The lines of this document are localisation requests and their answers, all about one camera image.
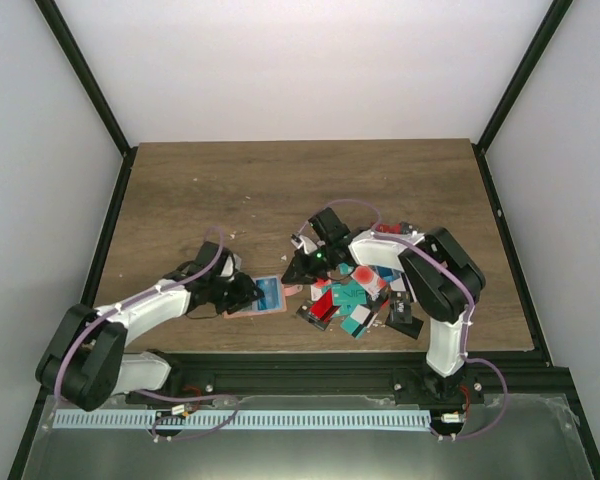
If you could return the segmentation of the red stripe card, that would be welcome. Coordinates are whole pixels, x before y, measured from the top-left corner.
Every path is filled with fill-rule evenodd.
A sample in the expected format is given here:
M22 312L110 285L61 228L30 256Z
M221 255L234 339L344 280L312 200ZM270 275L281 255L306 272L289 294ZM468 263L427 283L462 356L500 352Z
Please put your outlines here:
M318 300L313 303L309 311L318 322L324 323L329 322L338 309L339 306L334 303L332 291L327 290Z

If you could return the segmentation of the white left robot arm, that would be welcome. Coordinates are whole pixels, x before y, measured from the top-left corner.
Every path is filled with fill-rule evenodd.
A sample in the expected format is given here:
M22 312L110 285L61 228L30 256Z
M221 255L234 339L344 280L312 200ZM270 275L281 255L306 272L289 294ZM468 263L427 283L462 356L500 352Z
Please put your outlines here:
M161 403L176 402L183 377L161 354L126 353L126 347L155 327L210 304L234 314L264 296L242 272L239 257L206 241L196 257L151 287L114 304L91 308L78 303L64 314L35 370L54 396L90 412L110 397L148 390Z

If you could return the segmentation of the blue VIP card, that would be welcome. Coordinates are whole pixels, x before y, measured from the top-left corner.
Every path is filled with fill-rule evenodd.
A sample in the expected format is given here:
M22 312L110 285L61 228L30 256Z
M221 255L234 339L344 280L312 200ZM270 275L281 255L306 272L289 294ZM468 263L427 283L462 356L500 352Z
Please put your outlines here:
M283 292L277 276L260 277L255 283L264 292L264 297L256 302L258 312L279 310L283 307Z

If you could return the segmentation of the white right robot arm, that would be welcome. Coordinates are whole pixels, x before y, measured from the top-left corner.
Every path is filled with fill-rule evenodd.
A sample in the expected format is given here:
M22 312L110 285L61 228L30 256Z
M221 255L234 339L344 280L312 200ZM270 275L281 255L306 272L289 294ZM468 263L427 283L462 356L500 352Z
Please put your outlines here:
M295 248L283 281L326 280L341 264L354 269L381 267L400 274L411 301L430 318L423 373L427 396L438 403L459 391L468 362L468 331L486 278L451 232L421 232L409 224L349 228L330 204L291 235Z

